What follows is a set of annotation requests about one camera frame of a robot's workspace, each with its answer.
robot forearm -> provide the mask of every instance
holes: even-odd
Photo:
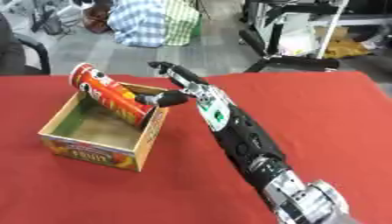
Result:
[[[167,62],[150,65],[159,68],[161,74],[168,75],[183,89],[177,94],[168,94],[170,99],[160,94],[152,98],[140,96],[139,101],[164,106],[185,102],[184,95],[196,98],[199,112],[217,143],[237,171],[276,214],[279,223],[348,223],[331,220],[348,214],[344,198],[322,180],[304,184],[286,164],[285,155],[269,135],[222,90],[182,66]]]

gray floor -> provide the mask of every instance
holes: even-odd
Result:
[[[83,28],[62,38],[52,49],[54,74],[67,74],[79,62],[88,61],[109,74],[153,76],[147,67],[152,60],[167,60],[181,64],[201,75],[241,72],[256,61],[249,47],[238,44],[239,0],[206,1],[207,17],[202,21],[202,33],[187,46],[164,46],[157,49],[126,47],[113,41],[111,33],[93,34]]]
[[[83,61],[92,63],[109,74],[154,76],[147,62],[166,60],[185,66],[195,73],[219,75],[242,72],[257,61],[256,54],[246,45],[238,44],[238,31],[244,26],[238,22],[241,0],[202,0],[211,20],[202,20],[200,37],[187,46],[164,46],[157,49],[118,45],[113,34],[93,34],[81,26],[64,37],[47,36],[43,32],[27,33],[49,49],[53,74],[69,74]],[[28,27],[23,19],[11,18],[13,28],[21,32]],[[33,52],[27,52],[29,64],[38,64]],[[379,56],[363,56],[342,60],[342,69],[359,70],[368,74],[387,94],[392,95],[392,52]],[[286,71],[267,68],[264,72]]]

plaid cloth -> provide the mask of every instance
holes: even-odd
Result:
[[[161,0],[116,0],[108,25],[117,43],[159,47],[165,42],[165,4]]]
[[[199,21],[199,12],[183,0],[165,0],[164,42],[168,46],[184,46],[191,41],[193,28]]]

pringles can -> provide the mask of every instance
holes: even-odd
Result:
[[[135,93],[88,63],[76,66],[69,76],[69,82],[138,128],[143,129],[152,115],[153,106],[135,101]]]

open cardboard box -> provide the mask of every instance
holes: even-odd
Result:
[[[165,91],[156,87],[123,85],[134,93]],[[78,92],[38,134],[57,155],[140,172],[168,110],[155,108],[144,130],[140,130],[89,95]]]

